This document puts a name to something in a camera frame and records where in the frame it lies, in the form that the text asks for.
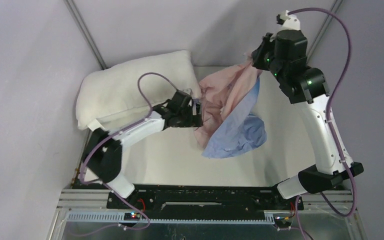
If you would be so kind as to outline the pink and blue pillowcase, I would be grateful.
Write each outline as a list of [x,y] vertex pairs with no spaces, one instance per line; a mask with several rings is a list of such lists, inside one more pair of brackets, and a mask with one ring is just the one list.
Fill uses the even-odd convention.
[[209,74],[199,82],[203,125],[194,135],[203,157],[236,157],[266,142],[265,123],[253,113],[260,92],[260,74],[247,60]]

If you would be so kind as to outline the white pillow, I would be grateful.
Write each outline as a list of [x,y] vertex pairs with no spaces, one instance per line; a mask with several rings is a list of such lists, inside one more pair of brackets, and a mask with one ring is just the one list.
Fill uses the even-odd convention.
[[149,105],[170,99],[176,89],[194,99],[202,96],[191,53],[179,50],[126,61],[87,75],[76,100],[77,127],[92,122],[119,127],[149,111]]

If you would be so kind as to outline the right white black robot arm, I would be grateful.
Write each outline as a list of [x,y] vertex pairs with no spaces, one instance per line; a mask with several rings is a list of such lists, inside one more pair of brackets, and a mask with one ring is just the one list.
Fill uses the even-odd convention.
[[327,117],[329,86],[320,69],[307,65],[307,44],[300,30],[268,32],[251,54],[253,67],[270,72],[282,93],[299,110],[315,156],[314,165],[276,185],[270,201],[277,209],[284,209],[297,195],[330,190],[364,172],[363,165],[347,153],[342,163],[340,151],[345,147],[342,141],[335,142],[340,135],[333,134],[329,127],[335,124],[334,117]]

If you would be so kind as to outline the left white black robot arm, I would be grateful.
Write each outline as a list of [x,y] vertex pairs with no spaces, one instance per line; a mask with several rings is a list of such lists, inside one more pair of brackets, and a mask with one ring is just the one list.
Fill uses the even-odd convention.
[[198,128],[203,125],[202,105],[188,93],[177,90],[173,97],[151,106],[142,119],[117,130],[95,129],[83,152],[80,173],[89,169],[97,181],[119,195],[125,208],[138,202],[135,186],[122,172],[123,151],[146,137],[167,128]]

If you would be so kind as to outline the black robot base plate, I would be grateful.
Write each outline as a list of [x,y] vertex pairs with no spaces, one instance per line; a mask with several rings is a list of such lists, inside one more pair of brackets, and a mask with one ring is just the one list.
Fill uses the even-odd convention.
[[303,200],[283,199],[273,187],[180,186],[137,184],[122,202],[108,194],[108,209],[127,210],[132,205],[149,218],[257,220],[266,211],[303,210]]

